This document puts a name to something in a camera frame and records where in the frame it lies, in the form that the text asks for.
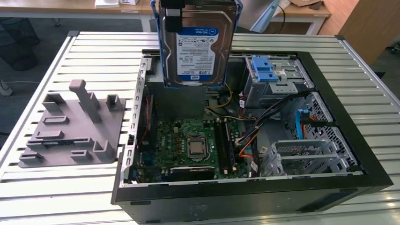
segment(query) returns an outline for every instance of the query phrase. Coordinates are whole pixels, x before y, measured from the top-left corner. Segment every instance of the blue plastic clip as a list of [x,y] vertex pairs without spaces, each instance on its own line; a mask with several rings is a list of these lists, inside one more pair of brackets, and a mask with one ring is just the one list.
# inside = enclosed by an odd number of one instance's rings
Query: blue plastic clip
[[303,131],[302,131],[302,113],[310,113],[309,109],[298,109],[297,111],[297,131],[298,131],[298,136],[299,136],[299,139],[305,139],[303,137]]
[[274,66],[267,57],[254,57],[251,60],[259,82],[277,82],[279,77],[274,73]]

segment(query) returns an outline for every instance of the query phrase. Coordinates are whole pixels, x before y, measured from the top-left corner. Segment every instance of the black mesh bin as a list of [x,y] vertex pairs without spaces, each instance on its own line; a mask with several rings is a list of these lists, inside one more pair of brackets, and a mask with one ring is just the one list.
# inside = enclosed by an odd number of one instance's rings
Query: black mesh bin
[[39,38],[29,18],[0,17],[0,25],[18,42],[27,46],[39,43]]
[[0,57],[15,70],[22,71],[38,65],[38,58],[31,47],[17,41],[17,35],[17,31],[0,27]]

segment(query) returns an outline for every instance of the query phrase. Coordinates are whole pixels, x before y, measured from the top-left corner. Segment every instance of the hard drive label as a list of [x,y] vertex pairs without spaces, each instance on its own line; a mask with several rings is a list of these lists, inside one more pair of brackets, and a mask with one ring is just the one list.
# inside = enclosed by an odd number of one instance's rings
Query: hard drive label
[[178,74],[182,80],[211,79],[215,65],[213,44],[219,39],[214,27],[185,27],[177,34]]

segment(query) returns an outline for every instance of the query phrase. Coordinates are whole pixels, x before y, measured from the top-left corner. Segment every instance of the white cable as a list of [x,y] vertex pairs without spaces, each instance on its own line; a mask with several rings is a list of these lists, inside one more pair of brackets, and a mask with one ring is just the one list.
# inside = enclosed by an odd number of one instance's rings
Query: white cable
[[41,83],[41,82],[35,82],[35,81],[11,81],[11,82],[6,82],[6,83]]

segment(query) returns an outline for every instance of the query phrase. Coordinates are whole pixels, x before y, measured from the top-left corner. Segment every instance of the table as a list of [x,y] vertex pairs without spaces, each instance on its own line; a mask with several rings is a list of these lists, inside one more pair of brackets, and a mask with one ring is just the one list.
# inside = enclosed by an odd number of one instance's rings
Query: table
[[[118,163],[22,169],[19,156],[41,121],[46,94],[69,92],[85,79],[98,98],[134,98],[143,49],[159,49],[157,33],[82,32],[67,37],[43,81],[0,151],[0,225],[133,225],[111,205]],[[395,224],[400,217],[400,102],[346,41],[334,36],[237,34],[234,50],[307,51],[351,114],[395,185],[326,212],[202,221],[197,224]],[[125,118],[133,114],[127,101]],[[122,131],[129,130],[123,122]],[[121,135],[126,143],[127,134]]]
[[[331,17],[331,12],[325,5],[319,10],[314,10],[309,7],[310,6],[299,7],[295,4],[290,4],[290,6],[285,8],[287,15],[286,22],[311,23],[307,35],[318,35],[326,19]],[[283,12],[281,12],[271,21],[283,22]]]
[[122,4],[119,8],[95,8],[95,0],[2,0],[0,17],[141,19],[143,32],[151,32],[154,15],[142,10],[145,4],[150,6],[150,1],[141,0],[138,5]]

